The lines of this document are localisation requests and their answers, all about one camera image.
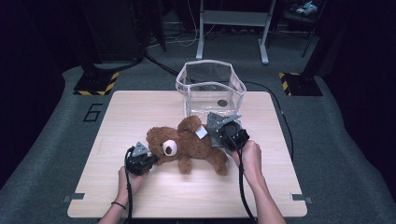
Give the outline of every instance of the person's hand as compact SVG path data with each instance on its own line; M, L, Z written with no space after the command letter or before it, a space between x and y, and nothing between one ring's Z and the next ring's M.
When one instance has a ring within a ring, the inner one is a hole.
M232 152L233 160L239 167L239 156L237 151ZM242 163L244 165L244 175L249 185L256 181L262 181L262 150L259 144L248 140L242 148Z
M135 194L139 190L140 186L142 185L148 174L149 171L147 171L143 175L128 174L129 181L132 187L132 194ZM128 189L124 166L122 166L119 170L119 192L117 193L117 198L115 202L121 203L124 206L126 206L128 203Z

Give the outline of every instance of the person's arm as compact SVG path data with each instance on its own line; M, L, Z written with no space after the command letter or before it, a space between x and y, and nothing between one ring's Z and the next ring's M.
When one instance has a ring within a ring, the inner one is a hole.
M140 185L143 183L143 180L148 174L149 172L146 172L143 175L129 174L129 180L132 186L132 194L135 194L139 190ZM123 166L119 170L119 191L114 202L115 203L111 204L105 215L100 219L98 222L99 224L119 223L124 207L126 208L128 206L127 181L125 167Z
M242 155L244 176L253 191L259 223L286 223L285 218L282 217L279 208L271 197L262 174L262 150L260 146L249 140L242 148ZM237 152L233 151L232 156L236 165L239 166Z

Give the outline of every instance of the yellow and black tape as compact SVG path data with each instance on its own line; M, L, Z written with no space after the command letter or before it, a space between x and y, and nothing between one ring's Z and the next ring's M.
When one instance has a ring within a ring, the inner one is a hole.
M111 90L114 88L114 85L116 84L116 80L117 77L119 77L119 74L120 73L116 73L111 77L104 91L74 91L74 94L75 95L109 95L111 93Z
M280 81L282 82L283 91L286 95L291 95L290 84L288 83L287 76L299 76L299 73L279 73Z

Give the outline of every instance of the wooden table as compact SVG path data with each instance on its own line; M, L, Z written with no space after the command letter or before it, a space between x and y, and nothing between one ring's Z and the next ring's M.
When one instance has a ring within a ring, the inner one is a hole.
M262 171L284 217L305 216L304 202L270 95L248 91L239 113L244 129L262 148ZM72 200L70 217L102 217L117 195L118 170L126 150L138 141L147 146L152 127L175 127L183 120L183 96L177 91L114 92L92 151L76 188L82 200ZM207 161L193 160L190 175L182 175L177 161L154 166L134 195L136 218L248 217L242 205L238 169L229 157L229 174L217 175ZM257 216L253 194L244 180L247 203Z

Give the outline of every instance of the teddy bear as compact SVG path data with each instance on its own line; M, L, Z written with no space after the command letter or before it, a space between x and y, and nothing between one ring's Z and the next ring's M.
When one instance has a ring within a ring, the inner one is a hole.
M203 138L197 131L205 129L198 116L184 118L177 126L153 127L147 132L146 140L152 155L158 157L156 165L178 160L178 168L182 174L191 172L191 158L207 160L213 165L218 175L227 175L228 161L226 153L220 147L212 147L208 134Z

